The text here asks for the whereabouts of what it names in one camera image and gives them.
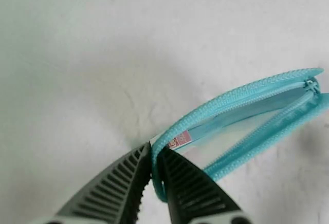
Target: light blue pouch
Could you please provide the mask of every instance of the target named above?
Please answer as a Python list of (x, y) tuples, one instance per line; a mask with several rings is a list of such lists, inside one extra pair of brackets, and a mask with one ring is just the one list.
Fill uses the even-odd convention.
[(321, 68), (295, 70), (244, 85), (178, 120), (152, 145), (158, 197), (166, 201), (156, 161), (165, 146), (187, 158), (191, 147), (202, 152), (201, 161), (191, 161), (218, 180), (329, 107), (329, 94), (321, 94), (314, 78), (321, 72)]

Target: white tabletop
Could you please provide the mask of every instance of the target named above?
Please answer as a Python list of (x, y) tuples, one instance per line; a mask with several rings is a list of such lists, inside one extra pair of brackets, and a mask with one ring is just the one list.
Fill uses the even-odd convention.
[[(329, 0), (0, 0), (0, 216), (52, 215), (203, 102), (323, 67)], [(325, 113), (219, 181), (256, 223), (329, 222)], [(149, 184), (139, 223), (170, 223)]]

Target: red label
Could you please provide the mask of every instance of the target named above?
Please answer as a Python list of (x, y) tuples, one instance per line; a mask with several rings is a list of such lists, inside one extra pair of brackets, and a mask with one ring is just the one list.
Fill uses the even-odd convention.
[(192, 141), (190, 133), (186, 130), (185, 132), (179, 134), (174, 139), (172, 139), (168, 145), (169, 148), (176, 148), (182, 146), (185, 143), (189, 143)]

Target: ridged grip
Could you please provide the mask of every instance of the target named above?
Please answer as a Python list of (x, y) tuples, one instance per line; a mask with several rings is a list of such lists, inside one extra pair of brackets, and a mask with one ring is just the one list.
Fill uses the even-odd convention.
[(239, 210), (239, 206), (202, 170), (165, 147), (157, 159), (172, 224)]
[(109, 224), (135, 223), (150, 177), (151, 147), (145, 143), (98, 174), (57, 214), (99, 219)]

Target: zipper teeth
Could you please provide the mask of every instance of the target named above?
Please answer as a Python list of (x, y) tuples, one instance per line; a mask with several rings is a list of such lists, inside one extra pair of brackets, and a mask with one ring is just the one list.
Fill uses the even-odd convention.
[(267, 98), (276, 96), (278, 94), (281, 94), (283, 92), (286, 92), (286, 91), (289, 91), (289, 90), (292, 90), (292, 89), (301, 88), (301, 87), (305, 87), (305, 81), (298, 82), (298, 83), (293, 83), (293, 84), (281, 87), (279, 89), (270, 90), (270, 92), (267, 92), (266, 94), (263, 94), (262, 96), (257, 96), (256, 98), (255, 97), (250, 97), (249, 100), (247, 99), (247, 101), (246, 100), (245, 101), (238, 101), (238, 104), (235, 104), (235, 105), (233, 104), (229, 108), (226, 108), (225, 110), (222, 110), (216, 116), (221, 115), (221, 114), (226, 113), (226, 112), (229, 112), (229, 111), (232, 111), (233, 109), (240, 108), (240, 107), (243, 107), (243, 106), (247, 106), (247, 105), (252, 104), (254, 102), (259, 102), (259, 101), (262, 101), (264, 99), (267, 99)]
[[(303, 83), (303, 85), (300, 86), (300, 87), (305, 87), (305, 82), (301, 82), (301, 83)], [(237, 144), (235, 144), (234, 146), (232, 146), (228, 151), (224, 152), (219, 157), (217, 157), (216, 159), (214, 159), (210, 163), (208, 163), (207, 166), (204, 167), (204, 169), (207, 169), (208, 171), (212, 171), (214, 168), (216, 168), (218, 166), (218, 165), (215, 165), (215, 163), (221, 157), (224, 157), (224, 156), (228, 155), (231, 151), (233, 151), (237, 147), (241, 146), (241, 144), (243, 144), (246, 140), (250, 140), (252, 137), (256, 136), (258, 133), (260, 133), (261, 131), (263, 131), (269, 125), (272, 125), (273, 123), (275, 123), (278, 120), (282, 119), (284, 116), (286, 116), (291, 111), (295, 110), (296, 108), (298, 108), (301, 105), (303, 105), (305, 102), (309, 101), (314, 96), (314, 93), (316, 93), (316, 92), (310, 91), (309, 92), (309, 95), (304, 95), (300, 99), (298, 99), (296, 102), (292, 103), (292, 107), (288, 108), (287, 110), (284, 110), (282, 113), (278, 113), (277, 115), (275, 115), (274, 117), (272, 117), (270, 120), (268, 120), (265, 124), (261, 125), (261, 127), (257, 127), (256, 129), (254, 129), (252, 132), (250, 132), (244, 138), (242, 138)]]

